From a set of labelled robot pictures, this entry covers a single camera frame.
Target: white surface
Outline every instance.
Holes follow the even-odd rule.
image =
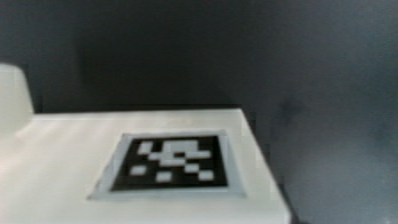
[[[123,133],[220,129],[245,198],[87,200]],[[0,223],[290,223],[240,110],[37,115],[18,140],[0,146]]]
[[[32,103],[21,69],[0,63],[0,138],[9,137],[27,125]]]

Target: dark gray wall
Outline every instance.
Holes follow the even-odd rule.
[[[398,2],[5,1],[37,112],[240,106],[300,219],[398,223]]]

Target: white square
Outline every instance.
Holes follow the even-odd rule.
[[[192,151],[185,153],[187,159],[208,159],[212,158],[210,151]]]
[[[212,170],[203,170],[199,172],[199,180],[201,181],[212,181],[215,179],[215,174]]]
[[[164,171],[156,173],[156,182],[165,183],[171,182],[172,174],[171,172]]]
[[[130,169],[130,175],[132,176],[140,176],[146,174],[146,166],[133,166]]]
[[[185,173],[197,173],[197,172],[199,172],[199,164],[187,164]]]
[[[153,150],[153,142],[142,142],[139,148],[139,155],[148,155]]]
[[[169,140],[164,142],[164,152],[188,152],[197,151],[196,140]]]

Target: black and white square pattern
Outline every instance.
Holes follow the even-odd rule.
[[[137,138],[112,191],[228,186],[217,136]]]
[[[123,134],[91,199],[244,195],[226,131]]]

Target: dark background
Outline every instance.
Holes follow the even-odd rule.
[[[300,220],[398,223],[395,0],[0,0],[37,113],[242,107]]]

